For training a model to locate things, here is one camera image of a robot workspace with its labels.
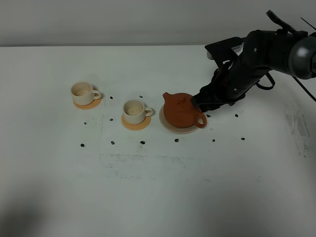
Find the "white table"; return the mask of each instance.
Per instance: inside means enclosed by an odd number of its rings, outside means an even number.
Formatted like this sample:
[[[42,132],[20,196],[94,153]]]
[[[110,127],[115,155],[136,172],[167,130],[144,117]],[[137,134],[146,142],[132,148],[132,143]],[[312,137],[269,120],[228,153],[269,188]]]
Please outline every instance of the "white table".
[[[0,48],[0,210],[42,185],[40,236],[315,236],[316,104],[290,76],[192,134],[160,124],[162,94],[194,95],[215,69],[202,45]],[[95,109],[72,104],[78,80],[104,93]],[[156,114],[130,131],[139,96]]]

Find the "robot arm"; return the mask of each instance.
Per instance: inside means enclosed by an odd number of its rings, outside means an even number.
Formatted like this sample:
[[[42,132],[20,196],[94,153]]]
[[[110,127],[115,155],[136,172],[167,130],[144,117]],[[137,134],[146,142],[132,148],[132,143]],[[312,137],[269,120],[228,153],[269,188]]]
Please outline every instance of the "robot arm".
[[[301,79],[316,77],[316,38],[305,31],[296,31],[281,21],[270,10],[270,19],[280,25],[277,31],[253,31],[246,38],[234,37],[205,48],[215,60],[218,69],[209,85],[192,97],[194,106],[202,112],[215,110],[221,105],[233,105],[245,97],[246,92],[264,75],[273,83],[269,74],[276,70]],[[238,56],[234,49],[243,45]]]

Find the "cup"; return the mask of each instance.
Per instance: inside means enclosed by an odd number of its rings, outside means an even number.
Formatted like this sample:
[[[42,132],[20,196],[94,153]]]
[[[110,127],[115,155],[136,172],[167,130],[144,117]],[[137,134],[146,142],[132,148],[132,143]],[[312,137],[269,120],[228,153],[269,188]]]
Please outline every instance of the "cup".
[[[139,124],[144,121],[146,117],[153,114],[153,108],[145,107],[144,103],[139,100],[127,101],[123,106],[123,117],[129,124]]]
[[[101,92],[94,90],[92,85],[86,81],[80,81],[71,87],[71,96],[77,105],[88,105],[93,100],[101,98]]]

